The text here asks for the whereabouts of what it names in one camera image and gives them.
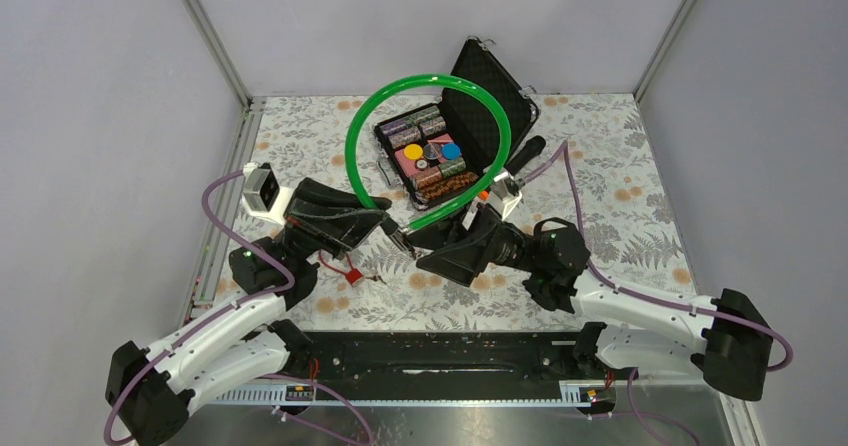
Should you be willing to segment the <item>red cable lock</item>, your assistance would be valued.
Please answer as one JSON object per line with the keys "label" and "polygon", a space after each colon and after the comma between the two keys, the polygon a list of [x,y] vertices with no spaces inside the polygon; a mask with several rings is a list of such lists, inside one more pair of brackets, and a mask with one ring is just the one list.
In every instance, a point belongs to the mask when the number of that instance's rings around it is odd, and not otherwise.
{"label": "red cable lock", "polygon": [[367,275],[364,274],[359,268],[357,268],[350,255],[346,254],[345,259],[347,261],[348,268],[346,270],[340,269],[332,264],[330,264],[324,257],[323,251],[319,251],[317,253],[318,260],[320,264],[326,268],[327,270],[336,273],[344,278],[344,280],[351,286],[356,287],[359,284],[362,284],[365,281],[379,282],[385,283],[384,279],[378,274]]}

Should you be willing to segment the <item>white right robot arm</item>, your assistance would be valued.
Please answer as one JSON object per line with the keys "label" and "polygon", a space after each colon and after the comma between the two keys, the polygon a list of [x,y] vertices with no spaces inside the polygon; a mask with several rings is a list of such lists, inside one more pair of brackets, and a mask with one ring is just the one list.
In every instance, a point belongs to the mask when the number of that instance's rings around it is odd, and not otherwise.
{"label": "white right robot arm", "polygon": [[489,265],[512,268],[528,273],[522,286],[544,310],[636,327],[630,334],[591,327],[592,340],[573,352],[583,376],[636,368],[650,347],[664,346],[668,356],[683,359],[684,372],[699,371],[715,390],[745,401],[763,396],[773,331],[742,292],[680,295],[615,283],[592,265],[577,225],[547,218],[527,234],[490,206],[479,207],[468,226],[442,220],[412,233],[411,242],[426,251],[419,269],[454,283],[471,285]]}

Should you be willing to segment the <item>green cable lock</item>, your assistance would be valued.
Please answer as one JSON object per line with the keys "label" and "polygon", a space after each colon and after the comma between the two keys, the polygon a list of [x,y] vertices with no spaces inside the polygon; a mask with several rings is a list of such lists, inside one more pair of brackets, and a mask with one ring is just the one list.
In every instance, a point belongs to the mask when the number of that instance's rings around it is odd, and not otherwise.
{"label": "green cable lock", "polygon": [[[448,186],[449,180],[458,180],[462,174],[467,175],[471,185],[462,185],[458,194],[449,193],[443,197],[443,205],[435,211],[412,221],[408,226],[401,227],[391,218],[386,218],[382,229],[386,236],[399,249],[416,257],[416,251],[408,239],[408,234],[432,225],[461,207],[487,189],[494,177],[506,165],[509,159],[513,133],[505,107],[482,86],[460,77],[445,74],[421,74],[399,79],[382,87],[370,96],[348,129],[344,146],[344,164],[350,185],[354,194],[366,206],[373,206],[359,172],[357,159],[359,136],[363,132],[365,120],[386,100],[399,93],[426,86],[443,86],[454,92],[464,93],[477,100],[480,105],[491,113],[498,139],[494,159],[485,168],[483,176],[478,178],[471,171],[473,160],[471,153],[458,141],[450,139],[448,131],[448,114],[446,108],[436,103],[403,113],[392,119],[383,121],[373,127],[373,134],[389,159],[390,167],[400,175],[402,182],[410,193],[424,193],[427,189],[437,186]],[[456,143],[461,149],[461,157],[446,161],[442,157],[441,148],[445,143]],[[412,161],[404,157],[403,149],[409,144],[418,144],[423,148],[423,157]]]}

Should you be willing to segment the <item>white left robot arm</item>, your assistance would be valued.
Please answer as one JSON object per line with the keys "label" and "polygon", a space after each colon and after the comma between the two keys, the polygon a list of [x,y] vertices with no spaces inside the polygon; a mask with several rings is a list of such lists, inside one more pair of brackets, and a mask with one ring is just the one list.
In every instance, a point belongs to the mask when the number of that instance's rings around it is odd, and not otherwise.
{"label": "white left robot arm", "polygon": [[283,382],[283,412],[297,416],[308,402],[331,396],[337,371],[320,346],[289,318],[315,289],[314,256],[341,257],[388,222],[391,201],[361,200],[313,179],[281,186],[273,172],[241,176],[241,203],[279,234],[254,241],[230,232],[237,243],[229,265],[237,289],[176,331],[141,347],[134,342],[112,355],[105,391],[110,412],[104,442],[161,445],[201,407],[255,379]]}

